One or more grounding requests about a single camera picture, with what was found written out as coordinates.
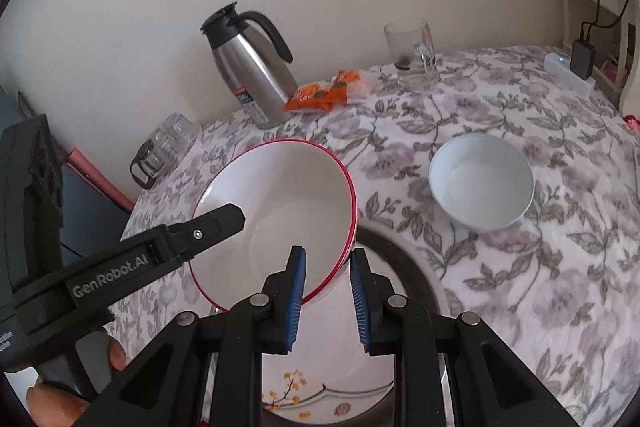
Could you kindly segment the person's left hand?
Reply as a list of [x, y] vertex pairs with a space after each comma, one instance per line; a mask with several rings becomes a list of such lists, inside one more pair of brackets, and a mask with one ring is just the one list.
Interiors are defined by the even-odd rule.
[[39, 427], [70, 427], [89, 403], [63, 390], [37, 381], [26, 392], [29, 414]]

